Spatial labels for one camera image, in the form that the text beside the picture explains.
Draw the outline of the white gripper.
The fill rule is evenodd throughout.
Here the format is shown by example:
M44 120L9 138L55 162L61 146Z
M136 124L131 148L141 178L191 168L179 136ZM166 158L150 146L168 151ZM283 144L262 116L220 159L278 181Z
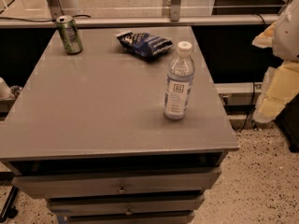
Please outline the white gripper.
M265 72L252 115L255 121L268 123L299 93L299 0L292 0L277 22L257 35L252 45L272 47L274 55L285 60L278 68L269 67Z

